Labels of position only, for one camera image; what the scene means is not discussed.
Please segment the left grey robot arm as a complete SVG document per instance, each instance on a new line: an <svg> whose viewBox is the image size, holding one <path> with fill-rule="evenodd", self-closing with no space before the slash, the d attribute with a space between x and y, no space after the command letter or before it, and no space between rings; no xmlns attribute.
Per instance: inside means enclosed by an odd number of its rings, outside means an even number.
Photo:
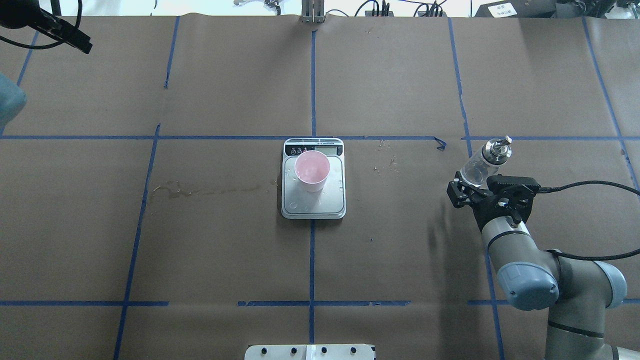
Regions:
<svg viewBox="0 0 640 360"><path fill-rule="evenodd" d="M0 2L0 25L8 30L32 28L37 34L45 35L53 41L49 44L27 44L6 36L1 37L3 43L30 51L54 49L67 44L84 54L89 54L93 45L89 35L80 29L83 16L83 2L77 2L75 22L70 23L61 18L60 2L53 0L51 8L55 13L41 7L38 0L2 0ZM13 121L25 108L28 101L26 92L2 74L0 79L0 122L4 128Z"/></svg>

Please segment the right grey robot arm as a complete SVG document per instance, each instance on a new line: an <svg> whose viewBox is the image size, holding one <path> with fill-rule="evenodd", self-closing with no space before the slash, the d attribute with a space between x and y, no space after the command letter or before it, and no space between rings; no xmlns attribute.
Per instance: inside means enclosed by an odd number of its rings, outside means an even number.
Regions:
<svg viewBox="0 0 640 360"><path fill-rule="evenodd" d="M611 262L639 251L581 256L541 250L527 228L535 196L587 184L544 187L531 177L496 174L482 189L457 171L446 194L454 208L473 210L507 303L525 312L548 310L544 359L637 360L637 350L606 343L605 330L606 310L627 296L626 278Z"/></svg>

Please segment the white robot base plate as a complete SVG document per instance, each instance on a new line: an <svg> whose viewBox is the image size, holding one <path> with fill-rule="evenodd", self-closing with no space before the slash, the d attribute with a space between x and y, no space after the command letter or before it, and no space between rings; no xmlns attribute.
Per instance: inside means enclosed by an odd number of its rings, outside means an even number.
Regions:
<svg viewBox="0 0 640 360"><path fill-rule="evenodd" d="M364 343L251 345L245 360L375 360L374 345Z"/></svg>

